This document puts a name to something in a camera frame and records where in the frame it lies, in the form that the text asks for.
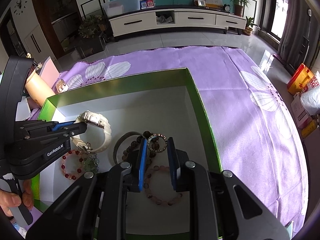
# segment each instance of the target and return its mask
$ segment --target plastic storage bin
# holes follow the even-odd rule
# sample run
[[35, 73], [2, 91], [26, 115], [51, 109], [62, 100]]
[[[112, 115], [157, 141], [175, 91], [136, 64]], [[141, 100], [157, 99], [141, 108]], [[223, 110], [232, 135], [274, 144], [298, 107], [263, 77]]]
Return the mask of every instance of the plastic storage bin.
[[103, 5], [108, 17], [140, 10], [140, 0], [113, 0]]

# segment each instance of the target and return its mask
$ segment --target black alarm clock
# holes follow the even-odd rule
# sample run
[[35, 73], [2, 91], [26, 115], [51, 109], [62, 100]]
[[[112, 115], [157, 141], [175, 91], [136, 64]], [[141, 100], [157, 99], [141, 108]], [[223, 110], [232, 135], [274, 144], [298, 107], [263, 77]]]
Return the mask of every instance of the black alarm clock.
[[225, 5], [223, 6], [223, 9], [224, 9], [225, 11], [227, 11], [227, 12], [230, 12], [231, 7], [230, 7], [230, 5], [225, 4]]

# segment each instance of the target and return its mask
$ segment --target white tv stand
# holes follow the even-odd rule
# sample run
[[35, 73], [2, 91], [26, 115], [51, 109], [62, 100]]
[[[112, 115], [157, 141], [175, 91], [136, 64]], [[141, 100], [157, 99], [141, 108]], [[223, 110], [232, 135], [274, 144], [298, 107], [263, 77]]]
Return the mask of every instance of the white tv stand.
[[[162, 13], [170, 15], [173, 22], [157, 23], [156, 15]], [[228, 12], [184, 5], [156, 6], [110, 17], [108, 20], [114, 37], [164, 28], [173, 28], [173, 31], [178, 31], [179, 27], [218, 28], [222, 29], [225, 34], [229, 27], [234, 27], [241, 35], [241, 30], [245, 29], [246, 24], [244, 18]]]

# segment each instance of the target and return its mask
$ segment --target gray curtain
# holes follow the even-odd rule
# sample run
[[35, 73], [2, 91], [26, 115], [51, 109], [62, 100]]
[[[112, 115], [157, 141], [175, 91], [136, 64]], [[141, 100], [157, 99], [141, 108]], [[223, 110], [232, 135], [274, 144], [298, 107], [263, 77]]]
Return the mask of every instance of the gray curtain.
[[[305, 0], [289, 0], [287, 20], [282, 39], [280, 41], [278, 55], [280, 55], [287, 64], [291, 64], [294, 69], [297, 69], [299, 65], [295, 64], [301, 48], [302, 37], [308, 36], [308, 9], [309, 7]], [[319, 34], [320, 24], [316, 17], [312, 15], [309, 35], [310, 47], [305, 61], [307, 66], [310, 66], [312, 58], [316, 52]]]

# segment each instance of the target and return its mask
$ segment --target wall clock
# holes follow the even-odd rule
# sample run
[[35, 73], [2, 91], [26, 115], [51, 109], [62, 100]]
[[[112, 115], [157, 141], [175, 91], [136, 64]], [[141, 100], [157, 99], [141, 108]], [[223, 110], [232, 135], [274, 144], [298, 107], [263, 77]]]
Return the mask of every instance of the wall clock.
[[23, 10], [26, 8], [28, 0], [17, 0], [17, 4], [14, 6], [15, 13], [16, 15], [20, 15], [23, 13]]

